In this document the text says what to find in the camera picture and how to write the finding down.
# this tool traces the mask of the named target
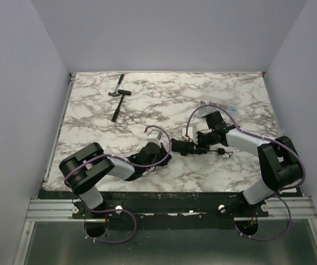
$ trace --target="hammer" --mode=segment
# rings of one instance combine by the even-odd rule
[[[112,96],[112,97],[118,97],[118,96],[120,96],[120,93],[117,93],[117,91],[118,91],[118,88],[119,88],[119,86],[120,86],[121,81],[123,80],[123,78],[124,78],[124,74],[121,74],[120,77],[119,77],[118,84],[117,84],[117,86],[116,86],[114,92],[113,92],[113,93],[108,92],[108,95],[109,95],[109,96]]]
[[[127,90],[118,90],[118,94],[121,94],[121,99],[120,99],[120,102],[118,104],[118,107],[117,109],[115,110],[114,114],[113,114],[113,117],[112,117],[112,122],[115,122],[115,120],[117,119],[118,117],[118,114],[119,114],[119,109],[120,109],[120,105],[121,103],[123,102],[123,99],[124,99],[124,96],[130,96],[131,95],[131,91],[127,91]]]

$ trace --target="white wall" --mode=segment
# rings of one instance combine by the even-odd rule
[[[317,208],[317,0],[308,0],[266,74],[279,124],[307,168]]]
[[[265,71],[306,0],[32,0],[72,72]]]
[[[0,264],[40,188],[68,74],[29,0],[0,0]]]

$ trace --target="table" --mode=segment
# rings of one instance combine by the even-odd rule
[[[59,163],[92,142],[98,142],[106,153],[127,157],[145,146],[144,129],[148,125],[161,126],[170,137],[179,139],[207,89],[215,97],[237,97],[237,122],[244,129],[266,136],[280,135],[261,73],[124,72],[120,89],[132,94],[124,98],[117,122],[112,123],[119,97],[111,97],[108,92],[114,90],[120,74],[76,75],[46,190],[68,190]],[[192,124],[199,130],[208,128],[200,117]],[[162,141],[167,148],[168,140]],[[229,147],[226,150],[234,152],[231,158],[215,153],[172,153],[167,166],[157,167],[147,176],[133,182],[106,176],[97,187],[103,191],[239,192],[261,177],[256,157]]]

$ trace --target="marble tabletop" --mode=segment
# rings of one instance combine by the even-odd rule
[[[261,73],[124,72],[120,89],[131,91],[124,98],[116,123],[111,118],[119,103],[111,97],[121,73],[78,73],[55,150],[46,190],[68,190],[58,166],[67,156],[92,142],[106,153],[128,157],[146,145],[148,125],[164,128],[180,139],[192,111],[203,93],[238,102],[237,122],[245,130],[279,136]],[[203,119],[192,120],[199,130]],[[162,137],[166,149],[168,140]],[[98,182],[102,191],[136,192],[239,192],[261,178],[258,159],[234,148],[231,158],[215,153],[181,156],[135,181],[106,176]]]

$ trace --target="hammer head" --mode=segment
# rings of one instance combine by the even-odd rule
[[[130,96],[131,95],[131,91],[128,90],[118,90],[118,94],[124,95],[124,96]]]

